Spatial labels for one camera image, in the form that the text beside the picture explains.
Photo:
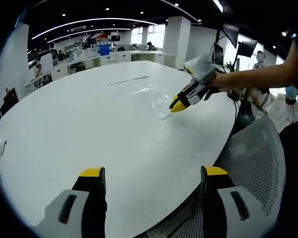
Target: black ceiling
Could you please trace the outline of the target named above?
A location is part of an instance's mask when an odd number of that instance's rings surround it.
[[[168,2],[178,3],[181,9],[194,18],[201,19],[201,26],[219,29],[223,25],[222,13],[212,0],[169,0]],[[287,31],[289,27],[283,20],[281,10],[279,12],[276,10],[273,1],[226,0],[226,2],[234,12],[233,19],[240,26],[241,34],[258,40],[275,54],[282,57],[287,55],[292,40],[288,36],[283,37],[281,32]],[[31,39],[43,31],[73,21],[118,17],[160,24],[166,23],[165,20],[168,17],[179,15],[185,16],[194,24],[197,23],[196,20],[179,9],[160,0],[44,0],[40,4],[28,8],[23,22],[30,26],[28,45],[29,50],[33,51],[35,48],[46,48],[49,40],[70,34],[67,30],[73,27],[85,25],[85,30],[92,30],[113,27],[132,28],[133,25],[135,27],[147,26],[144,23],[123,20],[89,21],[65,26],[34,40]]]

